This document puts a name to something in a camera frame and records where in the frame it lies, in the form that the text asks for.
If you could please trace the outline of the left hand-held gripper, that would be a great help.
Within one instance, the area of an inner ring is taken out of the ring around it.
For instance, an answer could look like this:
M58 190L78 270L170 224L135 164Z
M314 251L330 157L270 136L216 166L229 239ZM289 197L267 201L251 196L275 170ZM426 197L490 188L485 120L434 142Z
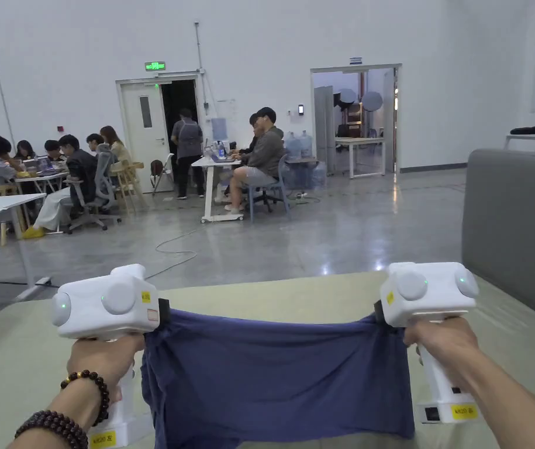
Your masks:
M149 333L170 320L170 304L146 280L140 264L61 286L53 296L53 324L60 336L116 340L123 334ZM108 420L89 431L91 447L126 447L153 431L148 412L134 409L134 368L118 384L121 399L109 407Z

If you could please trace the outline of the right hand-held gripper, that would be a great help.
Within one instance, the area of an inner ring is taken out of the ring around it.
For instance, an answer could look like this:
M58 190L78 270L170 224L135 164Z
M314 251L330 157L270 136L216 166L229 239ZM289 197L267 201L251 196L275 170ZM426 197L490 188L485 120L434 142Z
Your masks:
M479 294L472 273L460 263L393 263L374 305L378 323L406 328L418 322L439 323L476 307ZM418 344L432 399L417 406L422 423L469 423L479 419L473 397L454 385L438 360Z

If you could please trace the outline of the person's left hand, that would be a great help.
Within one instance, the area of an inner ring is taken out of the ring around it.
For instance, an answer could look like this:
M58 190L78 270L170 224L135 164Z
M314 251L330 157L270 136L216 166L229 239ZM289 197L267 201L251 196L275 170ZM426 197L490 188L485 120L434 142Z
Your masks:
M76 341L67 361L67 372L96 372L108 386L109 403L122 399L120 381L132 373L134 357L144 350L144 336L124 334L114 341Z

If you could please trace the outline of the person's right hand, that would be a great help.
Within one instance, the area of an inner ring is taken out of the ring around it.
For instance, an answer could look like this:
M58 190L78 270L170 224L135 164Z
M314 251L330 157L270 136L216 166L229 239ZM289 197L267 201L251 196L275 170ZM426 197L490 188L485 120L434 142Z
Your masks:
M405 346L416 346L420 364L424 364L424 353L433 356L443 371L457 387L468 390L468 384L461 375L460 360L470 350L478 350L475 333L463 317L451 317L442 322L424 320L410 324L404 331Z

